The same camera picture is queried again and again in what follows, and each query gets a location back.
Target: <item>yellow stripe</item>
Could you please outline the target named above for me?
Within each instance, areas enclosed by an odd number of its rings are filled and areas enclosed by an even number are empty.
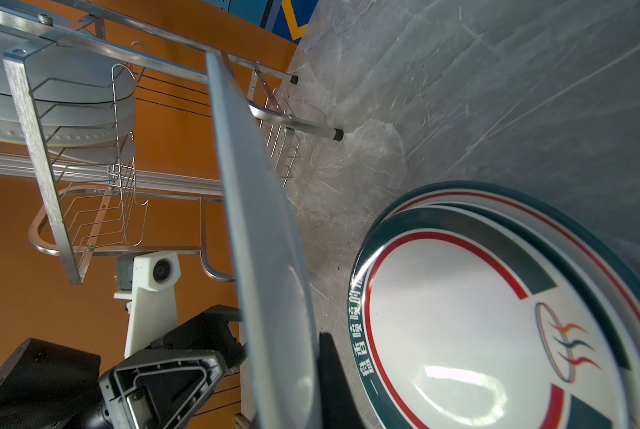
[[[291,0],[281,0],[281,8],[284,11],[286,24],[289,26],[291,39],[300,39],[306,32],[307,24],[299,27],[299,24],[296,22],[296,15],[294,15],[294,8],[291,6]]]

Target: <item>stack of plates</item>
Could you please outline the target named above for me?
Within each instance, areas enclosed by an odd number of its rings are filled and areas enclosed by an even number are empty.
[[[348,315],[386,429],[640,428],[640,279],[532,197],[401,197],[365,238]]]
[[[34,19],[40,13],[53,18],[54,25],[64,26],[67,19],[18,1],[0,4]],[[24,144],[8,80],[3,66],[3,53],[31,39],[29,34],[0,27],[0,141]],[[77,47],[52,45],[27,60],[30,85],[43,131],[50,148],[85,147],[115,143],[115,109],[111,69],[118,61]],[[126,135],[136,124],[136,83],[124,67],[116,67],[115,97],[119,136]],[[98,162],[106,157],[94,150],[88,157],[77,150],[82,161]]]

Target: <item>orange wall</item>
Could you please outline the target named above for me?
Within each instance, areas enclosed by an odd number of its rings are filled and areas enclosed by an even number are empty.
[[[26,0],[50,12],[77,19],[77,10],[48,0]],[[225,49],[285,70],[296,45],[255,25],[236,18],[201,0],[98,0],[96,4],[129,14]],[[107,23],[108,39],[123,45],[138,40],[150,53],[197,69],[205,69],[202,53],[153,36]],[[234,65],[237,81],[245,89],[250,71]],[[147,75],[207,92],[207,87],[147,71]],[[154,80],[139,85],[178,97],[209,104],[207,95],[179,89]],[[137,98],[170,104],[199,113],[210,108],[194,102],[138,89]],[[137,102],[137,168],[187,176],[218,178],[212,122],[210,118]],[[116,290],[114,258],[96,257],[82,286],[69,286],[60,260],[33,249],[27,229],[41,207],[33,178],[0,176],[0,364],[15,347],[29,337],[56,342],[101,355],[101,372],[118,364],[124,351],[128,315],[124,302],[112,298]],[[227,226],[221,204],[207,205],[208,252],[213,266],[232,272]],[[171,227],[165,228],[166,222]],[[197,245],[198,204],[195,202],[150,202],[146,220],[146,245]],[[184,322],[211,305],[237,306],[236,288],[208,278],[197,256],[180,257],[182,278],[177,284],[177,305]],[[239,385],[239,376],[225,379],[218,390]],[[238,401],[239,389],[215,395],[204,410]],[[191,428],[232,427],[239,404],[195,417]]]

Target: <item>printed logo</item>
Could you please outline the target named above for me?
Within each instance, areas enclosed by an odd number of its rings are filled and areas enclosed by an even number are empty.
[[[601,367],[585,356],[575,356],[574,350],[590,349],[594,350],[587,342],[581,339],[569,339],[568,335],[575,332],[584,332],[581,326],[575,323],[563,325],[556,313],[546,303],[537,303],[535,306],[537,328],[539,330],[544,350],[547,353],[549,362],[559,378],[566,383],[575,382],[576,368],[582,364],[589,364]]]

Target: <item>marble surface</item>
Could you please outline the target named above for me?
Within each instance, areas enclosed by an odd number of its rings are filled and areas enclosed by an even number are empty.
[[[380,424],[351,358],[348,276],[401,194],[457,179],[517,189],[640,274],[640,1],[320,0],[290,70],[295,113],[346,132],[304,135],[287,190],[318,328],[367,428]]]

